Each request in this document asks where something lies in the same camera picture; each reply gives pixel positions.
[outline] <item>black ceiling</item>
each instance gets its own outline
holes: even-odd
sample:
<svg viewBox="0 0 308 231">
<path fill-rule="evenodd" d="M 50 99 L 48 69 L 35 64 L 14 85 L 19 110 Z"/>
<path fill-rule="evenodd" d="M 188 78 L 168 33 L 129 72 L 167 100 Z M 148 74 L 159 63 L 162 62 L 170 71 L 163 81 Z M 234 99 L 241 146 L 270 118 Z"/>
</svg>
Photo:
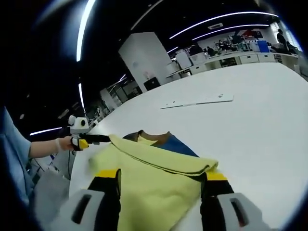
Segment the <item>black ceiling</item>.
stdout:
<svg viewBox="0 0 308 231">
<path fill-rule="evenodd" d="M 83 40 L 81 61 L 76 62 L 80 15 L 86 0 L 65 0 L 60 8 L 37 21 L 51 2 L 13 1 L 7 36 L 6 105 L 24 134 L 55 128 L 57 117 L 80 102 L 82 82 L 85 105 L 99 98 L 99 90 L 117 82 L 129 71 L 118 54 L 130 33 L 154 31 L 166 50 L 186 47 L 205 34 L 210 25 L 225 27 L 269 24 L 273 17 L 235 15 L 204 23 L 173 39 L 170 36 L 205 19 L 242 11 L 270 12 L 253 0 L 164 0 L 131 31 L 136 21 L 157 0 L 96 0 Z"/>
</svg>

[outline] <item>person's arm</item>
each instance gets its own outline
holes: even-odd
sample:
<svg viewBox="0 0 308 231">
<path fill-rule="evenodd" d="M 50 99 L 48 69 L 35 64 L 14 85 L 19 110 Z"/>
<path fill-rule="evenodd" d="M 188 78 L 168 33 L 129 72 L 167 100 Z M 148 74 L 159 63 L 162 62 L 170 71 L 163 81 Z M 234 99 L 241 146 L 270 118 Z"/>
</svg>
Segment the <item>person's arm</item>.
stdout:
<svg viewBox="0 0 308 231">
<path fill-rule="evenodd" d="M 59 145 L 62 150 L 73 150 L 73 145 L 71 143 L 71 137 L 66 136 L 64 138 L 59 138 Z M 38 141 L 32 142 L 29 151 L 30 158 L 41 158 L 46 157 L 51 154 L 59 152 L 56 140 L 52 141 Z"/>
</svg>

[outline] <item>light blue sleeve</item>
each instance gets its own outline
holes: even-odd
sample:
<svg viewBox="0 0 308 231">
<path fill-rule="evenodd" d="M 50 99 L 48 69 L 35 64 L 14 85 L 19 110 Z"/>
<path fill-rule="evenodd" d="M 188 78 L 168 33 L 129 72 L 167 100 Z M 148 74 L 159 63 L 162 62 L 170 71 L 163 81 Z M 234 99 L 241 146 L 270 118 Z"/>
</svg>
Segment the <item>light blue sleeve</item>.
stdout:
<svg viewBox="0 0 308 231">
<path fill-rule="evenodd" d="M 29 152 L 31 142 L 28 141 L 23 135 L 19 132 L 19 130 L 15 127 L 13 120 L 4 108 L 4 134 L 11 143 L 11 145 L 16 149 L 17 155 L 22 162 L 23 166 L 26 166 L 29 159 Z"/>
</svg>

